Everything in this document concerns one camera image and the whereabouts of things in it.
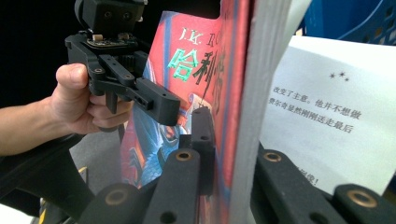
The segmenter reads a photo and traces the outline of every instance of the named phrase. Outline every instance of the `paper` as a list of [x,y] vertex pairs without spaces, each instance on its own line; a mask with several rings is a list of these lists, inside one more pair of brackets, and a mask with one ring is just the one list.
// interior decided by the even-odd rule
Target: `paper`
[[382,194],[396,168],[396,48],[295,36],[271,88],[265,148],[316,187]]

